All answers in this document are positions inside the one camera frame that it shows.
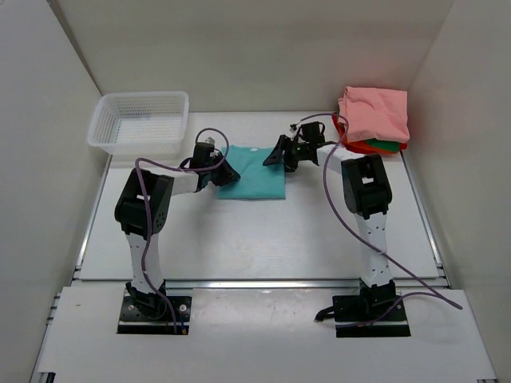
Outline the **pink folded t shirt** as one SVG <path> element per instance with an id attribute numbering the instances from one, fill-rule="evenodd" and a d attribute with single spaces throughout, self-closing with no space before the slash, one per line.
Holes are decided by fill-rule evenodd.
<path id="1" fill-rule="evenodd" d="M 408 93 L 403 90 L 345 87 L 339 108 L 349 124 L 347 140 L 376 139 L 406 144 L 410 139 L 407 101 Z"/>

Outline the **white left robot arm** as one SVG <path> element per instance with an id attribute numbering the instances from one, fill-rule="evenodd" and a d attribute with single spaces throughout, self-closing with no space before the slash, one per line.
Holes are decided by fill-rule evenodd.
<path id="1" fill-rule="evenodd" d="M 197 193 L 209 184 L 223 187 L 241 179 L 226 156 L 211 142 L 195 145 L 191 157 L 176 168 L 173 176 L 157 175 L 141 168 L 137 159 L 114 209 L 128 241 L 133 277 L 126 290 L 133 305 L 149 320 L 175 318 L 175 310 L 165 293 L 160 268 L 159 234 L 168 217 L 171 198 Z"/>

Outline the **white plastic basket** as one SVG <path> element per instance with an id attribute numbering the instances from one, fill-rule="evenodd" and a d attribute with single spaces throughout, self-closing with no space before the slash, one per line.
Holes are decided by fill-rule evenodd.
<path id="1" fill-rule="evenodd" d="M 98 102 L 87 143 L 112 156 L 175 156 L 188 126 L 181 91 L 109 93 Z"/>

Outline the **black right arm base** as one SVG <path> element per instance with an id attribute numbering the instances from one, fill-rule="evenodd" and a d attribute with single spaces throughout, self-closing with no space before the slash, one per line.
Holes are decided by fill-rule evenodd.
<path id="1" fill-rule="evenodd" d="M 359 283 L 358 293 L 335 295 L 316 322 L 335 321 L 337 338 L 408 338 L 411 335 L 402 297 L 394 281 L 382 286 Z"/>

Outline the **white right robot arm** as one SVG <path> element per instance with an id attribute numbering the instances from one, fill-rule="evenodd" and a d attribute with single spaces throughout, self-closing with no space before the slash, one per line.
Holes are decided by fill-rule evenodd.
<path id="1" fill-rule="evenodd" d="M 371 154 L 350 158 L 325 138 L 325 125 L 319 121 L 293 125 L 293 136 L 282 135 L 263 166 L 282 164 L 285 172 L 294 172 L 299 162 L 310 161 L 325 171 L 341 176 L 347 210 L 358 225 L 355 235 L 365 255 L 358 311 L 367 319 L 376 319 L 397 297 L 386 253 L 386 218 L 392 201 L 390 183 L 382 157 Z"/>

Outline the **teal t shirt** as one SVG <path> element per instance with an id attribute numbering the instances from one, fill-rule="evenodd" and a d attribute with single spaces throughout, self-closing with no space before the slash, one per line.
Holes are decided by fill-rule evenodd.
<path id="1" fill-rule="evenodd" d="M 263 166 L 272 148 L 229 148 L 227 162 L 240 174 L 234 183 L 217 188 L 218 199 L 285 199 L 285 174 L 282 164 Z"/>

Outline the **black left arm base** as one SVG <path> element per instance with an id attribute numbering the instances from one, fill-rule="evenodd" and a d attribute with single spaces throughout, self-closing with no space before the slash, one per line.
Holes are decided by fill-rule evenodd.
<path id="1" fill-rule="evenodd" d="M 125 294 L 117 323 L 118 334 L 188 335 L 192 313 L 192 296 L 168 295 L 168 303 L 158 294 L 140 293 L 130 282 Z"/>

